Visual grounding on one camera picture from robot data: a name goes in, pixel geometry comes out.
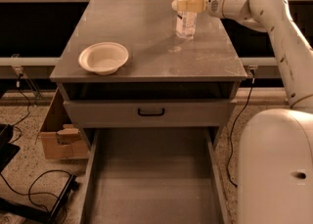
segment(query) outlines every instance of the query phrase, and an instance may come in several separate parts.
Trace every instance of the drawer bottom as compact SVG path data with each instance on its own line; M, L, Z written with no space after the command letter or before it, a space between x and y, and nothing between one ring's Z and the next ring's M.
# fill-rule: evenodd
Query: drawer bottom
M226 223L204 128L97 135L80 223Z

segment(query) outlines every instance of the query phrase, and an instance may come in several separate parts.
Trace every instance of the white bowl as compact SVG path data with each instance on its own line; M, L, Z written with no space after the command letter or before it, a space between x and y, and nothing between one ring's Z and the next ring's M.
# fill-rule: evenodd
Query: white bowl
M87 71L100 75L114 73L128 60L127 49L114 42L92 45L81 52L78 62Z

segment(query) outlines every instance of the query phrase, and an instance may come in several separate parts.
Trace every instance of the black metal stand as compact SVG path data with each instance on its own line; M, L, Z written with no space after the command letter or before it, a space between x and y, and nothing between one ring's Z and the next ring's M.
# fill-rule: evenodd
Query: black metal stand
M12 134L7 134L6 129L9 128L0 127L0 173L20 149L18 146L8 143L8 139L10 140L11 138L7 138L7 136L12 136ZM52 224L54 223L59 210L63 204L66 203L70 191L77 188L78 184L75 179L76 176L72 174L68 177L67 183L58 196L52 210L49 212L16 202L10 202L2 198L0 198L0 210L11 212L39 223Z

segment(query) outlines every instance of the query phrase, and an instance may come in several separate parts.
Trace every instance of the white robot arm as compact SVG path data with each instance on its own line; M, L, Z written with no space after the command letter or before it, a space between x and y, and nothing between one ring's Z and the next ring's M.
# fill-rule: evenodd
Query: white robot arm
M293 110L261 112L243 131L238 224L312 224L313 49L293 22L288 0L178 0L173 7L269 34Z

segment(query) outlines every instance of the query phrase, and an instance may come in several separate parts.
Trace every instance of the open drawer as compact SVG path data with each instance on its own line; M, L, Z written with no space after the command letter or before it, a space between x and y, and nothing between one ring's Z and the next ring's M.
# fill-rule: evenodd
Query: open drawer
M65 101L78 128L224 126L235 100Z
M99 129L78 223L226 224L206 128Z

